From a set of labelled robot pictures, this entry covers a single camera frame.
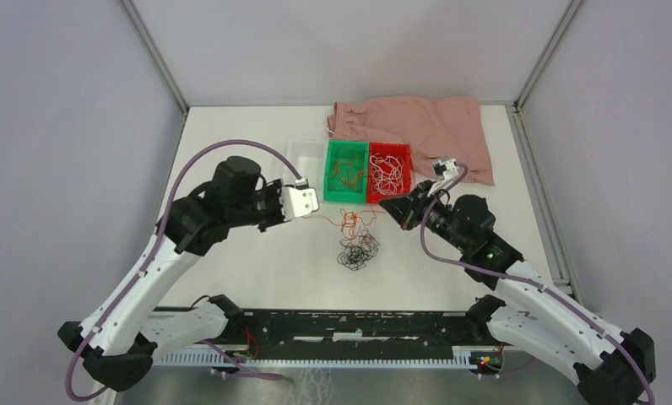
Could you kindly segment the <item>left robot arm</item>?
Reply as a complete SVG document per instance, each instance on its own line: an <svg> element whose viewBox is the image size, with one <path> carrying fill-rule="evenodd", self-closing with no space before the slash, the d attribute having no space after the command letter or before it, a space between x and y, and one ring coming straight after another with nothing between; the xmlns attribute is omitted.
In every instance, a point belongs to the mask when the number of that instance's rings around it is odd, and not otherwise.
<svg viewBox="0 0 672 405"><path fill-rule="evenodd" d="M109 298L81 322L67 321L58 337L76 364L104 389L124 392L153 364L194 343L237 341L244 330L239 308L222 295L162 321L149 321L166 293L234 228L265 231L285 221L280 179L266 181L244 157L219 163L211 180L172 201L143 255Z"/></svg>

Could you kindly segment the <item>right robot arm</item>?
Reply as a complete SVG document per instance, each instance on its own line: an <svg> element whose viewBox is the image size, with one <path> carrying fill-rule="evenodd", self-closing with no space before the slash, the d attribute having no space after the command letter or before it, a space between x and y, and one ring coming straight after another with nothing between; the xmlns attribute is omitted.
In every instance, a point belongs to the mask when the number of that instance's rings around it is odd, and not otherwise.
<svg viewBox="0 0 672 405"><path fill-rule="evenodd" d="M429 182L378 204L403 230L440 237L461 253L462 267L490 293L469 309L468 338L493 338L530 354L561 373L589 404L653 404L656 377L653 339L629 332L584 308L546 281L495 231L483 197L464 194L455 203L429 192Z"/></svg>

